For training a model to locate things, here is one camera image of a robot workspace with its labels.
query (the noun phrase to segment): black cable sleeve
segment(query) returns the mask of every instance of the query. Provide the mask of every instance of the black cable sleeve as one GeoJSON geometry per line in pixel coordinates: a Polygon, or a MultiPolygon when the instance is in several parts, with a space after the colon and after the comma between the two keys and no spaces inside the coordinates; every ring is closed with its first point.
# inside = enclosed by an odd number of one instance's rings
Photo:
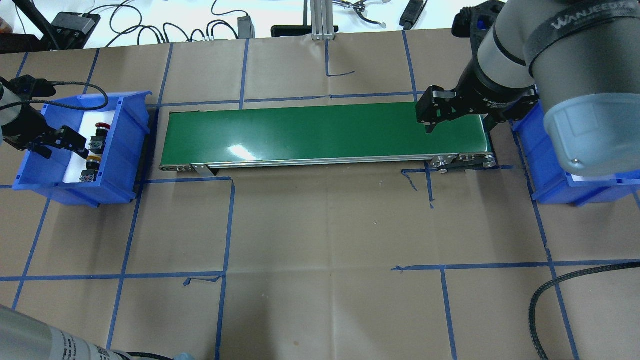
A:
{"type": "Polygon", "coordinates": [[[167,34],[167,33],[166,33],[166,26],[167,26],[167,25],[171,25],[171,26],[173,26],[174,28],[176,28],[176,29],[180,30],[180,32],[184,35],[184,37],[186,37],[186,38],[187,38],[187,41],[189,41],[189,35],[187,35],[187,33],[186,33],[186,32],[184,32],[184,30],[183,30],[180,26],[175,25],[175,24],[172,24],[171,22],[165,22],[165,23],[162,25],[162,30],[164,31],[164,38],[166,39],[166,41],[167,41],[167,42],[170,42],[170,41],[169,41],[169,34],[167,34]]]}
{"type": "Polygon", "coordinates": [[[104,92],[102,88],[93,84],[83,83],[81,81],[51,81],[51,85],[53,86],[64,86],[64,85],[89,86],[90,88],[94,88],[98,90],[102,94],[102,96],[104,97],[104,103],[100,106],[83,107],[83,106],[67,105],[67,104],[62,104],[60,102],[48,101],[48,100],[25,100],[25,101],[19,101],[19,102],[14,102],[12,104],[0,106],[0,111],[8,108],[12,108],[14,106],[22,106],[25,104],[46,104],[46,105],[57,106],[59,108],[65,108],[65,109],[71,109],[71,110],[94,111],[94,110],[103,109],[109,104],[109,96],[107,95],[107,93],[104,92]]]}
{"type": "Polygon", "coordinates": [[[533,346],[536,348],[536,352],[538,353],[538,356],[540,357],[541,360],[549,359],[547,357],[547,354],[545,353],[545,350],[542,348],[542,344],[540,343],[540,339],[538,338],[538,331],[536,330],[536,305],[538,304],[538,300],[540,299],[540,296],[542,296],[542,293],[553,288],[555,285],[558,285],[563,281],[567,281],[569,279],[573,279],[576,277],[591,275],[591,274],[598,274],[600,272],[624,270],[624,269],[631,269],[631,268],[640,268],[640,261],[635,261],[632,263],[599,266],[597,268],[590,268],[590,269],[570,272],[569,274],[559,276],[554,280],[547,282],[546,284],[544,284],[543,286],[540,286],[536,290],[536,292],[533,294],[533,297],[531,298],[531,303],[529,304],[529,332],[531,333],[531,340],[533,341],[533,346]]]}
{"type": "Polygon", "coordinates": [[[149,354],[148,352],[127,352],[127,354],[133,357],[147,357],[149,359],[155,359],[155,360],[173,360],[166,356],[149,354]]]}

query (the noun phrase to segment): table surface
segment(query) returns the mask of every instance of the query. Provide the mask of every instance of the table surface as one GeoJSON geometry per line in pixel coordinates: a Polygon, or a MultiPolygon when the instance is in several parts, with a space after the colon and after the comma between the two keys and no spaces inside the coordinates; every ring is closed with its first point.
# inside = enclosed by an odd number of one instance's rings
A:
{"type": "MultiPolygon", "coordinates": [[[[475,6],[480,0],[430,0],[420,17],[415,29],[442,29],[450,28],[454,16],[465,6],[475,6]]],[[[105,4],[118,4],[121,1],[114,0],[68,0],[68,1],[35,1],[36,6],[44,17],[52,21],[59,12],[84,13],[92,8],[105,4]]],[[[335,25],[340,26],[342,33],[370,33],[383,31],[402,30],[399,19],[406,7],[407,0],[391,0],[383,4],[376,0],[367,3],[365,15],[376,21],[385,22],[387,28],[383,29],[378,25],[367,24],[361,21],[353,10],[344,9],[339,6],[333,7],[335,25]]],[[[229,22],[234,28],[237,26],[236,17],[239,13],[233,13],[223,17],[211,14],[212,0],[134,0],[130,3],[137,7],[143,14],[143,24],[153,25],[160,28],[165,22],[171,22],[180,26],[187,34],[200,28],[203,31],[209,21],[223,19],[229,22]]],[[[102,16],[93,35],[87,42],[85,48],[104,47],[116,34],[109,27],[109,18],[115,8],[98,10],[96,13],[102,16]]],[[[215,7],[216,13],[223,13],[229,10],[241,9],[251,15],[255,26],[255,34],[258,38],[271,37],[271,27],[274,25],[302,25],[303,22],[303,1],[302,0],[218,0],[215,7]]],[[[24,33],[22,25],[16,14],[15,7],[11,0],[0,1],[0,17],[13,26],[16,33],[24,33]]],[[[123,31],[131,26],[137,25],[140,17],[132,9],[124,8],[116,14],[113,20],[113,27],[123,31]]],[[[22,21],[26,33],[35,34],[38,37],[42,33],[22,14],[22,21]]],[[[184,41],[184,35],[179,30],[168,27],[167,32],[173,42],[184,41]]],[[[229,30],[222,26],[216,27],[216,38],[231,38],[229,30]]],[[[138,32],[124,35],[111,45],[127,46],[137,44],[138,32]]],[[[141,44],[155,44],[156,38],[151,31],[143,32],[141,44]]]]}

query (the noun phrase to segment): cable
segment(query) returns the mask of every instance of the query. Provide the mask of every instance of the cable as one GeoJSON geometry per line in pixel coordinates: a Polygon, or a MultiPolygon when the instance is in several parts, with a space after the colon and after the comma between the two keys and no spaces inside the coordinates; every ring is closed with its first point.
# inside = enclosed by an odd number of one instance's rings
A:
{"type": "Polygon", "coordinates": [[[190,38],[189,40],[191,40],[191,41],[196,41],[196,40],[193,40],[193,35],[194,35],[196,32],[200,32],[200,34],[202,35],[202,38],[204,38],[204,32],[203,32],[202,30],[200,30],[200,29],[195,29],[195,30],[193,30],[193,32],[191,33],[191,38],[190,38]]]}
{"type": "Polygon", "coordinates": [[[229,29],[231,29],[231,31],[233,31],[233,33],[234,33],[234,36],[236,37],[236,40],[239,39],[238,33],[236,33],[236,31],[233,29],[233,27],[231,25],[229,25],[229,23],[224,21],[224,20],[213,20],[212,22],[208,23],[207,24],[207,36],[209,36],[209,34],[211,34],[211,38],[213,38],[213,29],[218,25],[223,25],[223,26],[226,26],[229,29]],[[211,26],[211,32],[209,32],[209,26],[211,24],[213,24],[213,26],[211,26]]]}
{"type": "Polygon", "coordinates": [[[87,15],[89,15],[89,14],[91,14],[92,12],[94,12],[95,10],[99,10],[99,9],[102,9],[102,8],[116,8],[116,9],[114,10],[114,12],[111,14],[111,18],[109,19],[109,27],[111,28],[111,30],[112,30],[114,33],[116,33],[116,34],[118,34],[118,35],[130,34],[130,33],[132,33],[135,29],[134,29],[134,30],[130,30],[131,28],[129,28],[129,29],[126,29],[125,31],[116,31],[116,29],[114,29],[114,28],[113,28],[113,19],[114,19],[114,17],[115,17],[115,15],[116,15],[116,13],[117,13],[121,8],[131,8],[131,9],[133,9],[133,10],[136,10],[136,12],[138,13],[138,16],[140,16],[140,21],[138,22],[138,25],[139,25],[139,26],[141,26],[141,25],[142,25],[142,12],[141,12],[137,7],[126,4],[128,1],[130,1],[130,0],[125,0],[124,2],[122,2],[122,3],[120,3],[120,4],[111,4],[111,5],[102,5],[102,6],[98,6],[98,7],[96,7],[96,8],[93,8],[93,9],[89,10],[89,12],[87,12],[86,14],[87,14],[87,15]]]}
{"type": "Polygon", "coordinates": [[[18,11],[18,6],[15,5],[15,13],[18,14],[18,20],[20,20],[20,24],[22,25],[22,32],[27,33],[27,30],[24,28],[24,23],[22,22],[22,17],[20,16],[20,11],[18,11]]]}
{"type": "Polygon", "coordinates": [[[149,354],[148,352],[128,352],[127,354],[133,357],[147,357],[149,359],[155,359],[155,360],[172,360],[166,356],[149,354]]]}
{"type": "Polygon", "coordinates": [[[171,26],[173,26],[174,28],[176,28],[176,29],[180,30],[180,32],[184,35],[184,37],[186,37],[186,38],[187,38],[187,41],[189,41],[189,35],[187,35],[187,33],[185,33],[185,32],[184,32],[184,30],[183,30],[180,26],[175,25],[175,24],[172,24],[171,22],[165,22],[165,23],[162,25],[162,30],[164,31],[164,38],[166,39],[166,41],[167,41],[167,42],[170,42],[170,41],[169,41],[169,35],[166,33],[166,26],[167,26],[167,25],[171,25],[171,26]]]}
{"type": "Polygon", "coordinates": [[[540,296],[542,295],[542,293],[553,288],[555,285],[558,285],[563,281],[567,281],[575,277],[597,274],[600,272],[607,272],[607,271],[613,271],[613,270],[631,269],[631,268],[640,268],[640,261],[635,261],[633,263],[622,263],[622,264],[614,264],[614,265],[607,265],[607,266],[599,266],[597,268],[590,268],[590,269],[570,272],[569,274],[562,275],[560,277],[557,277],[554,280],[547,282],[546,284],[544,284],[543,286],[540,286],[536,290],[536,292],[533,294],[533,297],[531,298],[531,303],[529,304],[529,332],[531,333],[531,340],[533,341],[533,346],[536,348],[536,351],[538,352],[538,356],[540,356],[541,360],[549,359],[547,357],[547,354],[545,353],[545,350],[542,348],[542,344],[540,343],[540,339],[538,338],[538,332],[536,330],[536,305],[538,304],[538,300],[540,299],[540,296]]]}
{"type": "Polygon", "coordinates": [[[50,84],[52,86],[65,86],[65,85],[89,86],[90,88],[94,88],[98,90],[102,94],[102,96],[104,96],[104,104],[100,106],[91,106],[87,108],[84,106],[73,106],[73,105],[63,104],[61,102],[48,101],[48,100],[25,100],[25,101],[19,101],[19,102],[14,102],[12,104],[0,106],[0,111],[3,111],[8,108],[12,108],[14,106],[22,106],[25,104],[46,104],[46,105],[57,106],[59,108],[65,108],[65,109],[71,109],[71,110],[93,111],[93,110],[103,109],[109,104],[109,96],[107,95],[106,92],[104,92],[102,88],[98,87],[97,85],[83,83],[81,81],[50,81],[50,84]]]}
{"type": "Polygon", "coordinates": [[[160,32],[160,30],[155,26],[146,26],[146,25],[142,26],[142,28],[140,29],[140,32],[138,33],[138,45],[140,45],[140,36],[142,36],[142,31],[145,31],[146,29],[151,30],[151,32],[156,36],[156,40],[158,41],[158,44],[161,44],[161,42],[165,42],[164,39],[161,39],[162,33],[160,33],[160,36],[158,36],[154,28],[157,29],[158,32],[160,32]]]}
{"type": "Polygon", "coordinates": [[[235,13],[235,12],[244,13],[244,16],[249,16],[249,13],[244,10],[231,10],[230,12],[225,12],[225,13],[214,13],[213,7],[216,6],[217,2],[218,0],[213,0],[213,5],[211,5],[211,13],[215,16],[224,16],[224,15],[228,15],[230,13],[235,13]]]}
{"type": "Polygon", "coordinates": [[[150,28],[154,34],[156,34],[156,38],[158,40],[158,44],[161,44],[162,42],[164,42],[164,37],[162,36],[162,32],[160,31],[160,29],[158,29],[155,26],[147,26],[147,25],[135,25],[135,26],[131,26],[129,29],[126,29],[125,31],[123,31],[122,33],[118,34],[115,38],[113,38],[107,45],[105,45],[105,47],[109,47],[111,44],[113,44],[113,42],[115,40],[118,40],[118,38],[120,38],[122,35],[126,35],[126,34],[130,34],[132,31],[129,31],[131,29],[137,29],[137,28],[142,28],[140,31],[142,32],[142,30],[144,30],[144,28],[150,28]]]}

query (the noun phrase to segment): metal bracket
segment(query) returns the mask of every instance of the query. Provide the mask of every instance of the metal bracket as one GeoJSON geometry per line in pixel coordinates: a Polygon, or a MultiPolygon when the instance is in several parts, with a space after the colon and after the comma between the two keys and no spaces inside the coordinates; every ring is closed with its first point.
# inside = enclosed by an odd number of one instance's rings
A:
{"type": "Polygon", "coordinates": [[[495,156],[493,154],[449,154],[438,155],[431,159],[429,167],[432,170],[438,170],[441,174],[455,168],[471,168],[480,167],[492,168],[496,166],[495,156]]]}
{"type": "Polygon", "coordinates": [[[211,169],[209,169],[209,167],[205,164],[191,164],[191,168],[202,177],[209,177],[214,175],[211,169]]]}
{"type": "Polygon", "coordinates": [[[311,37],[314,40],[333,40],[333,2],[332,0],[310,0],[311,37]]]}

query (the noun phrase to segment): white paper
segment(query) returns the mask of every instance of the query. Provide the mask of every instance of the white paper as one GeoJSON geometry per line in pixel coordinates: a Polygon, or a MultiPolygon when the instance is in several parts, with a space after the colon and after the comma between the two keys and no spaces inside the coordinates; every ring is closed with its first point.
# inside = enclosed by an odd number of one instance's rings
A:
{"type": "MultiPolygon", "coordinates": [[[[84,113],[82,124],[80,125],[80,130],[78,131],[78,133],[86,138],[87,145],[89,144],[91,137],[95,136],[96,123],[103,122],[105,124],[111,125],[115,113],[115,110],[87,111],[84,113]]],[[[86,160],[82,159],[77,154],[71,155],[71,159],[69,160],[69,165],[67,165],[67,171],[65,171],[65,176],[62,178],[62,182],[79,183],[80,174],[82,174],[82,171],[84,170],[86,170],[86,160]]]]}

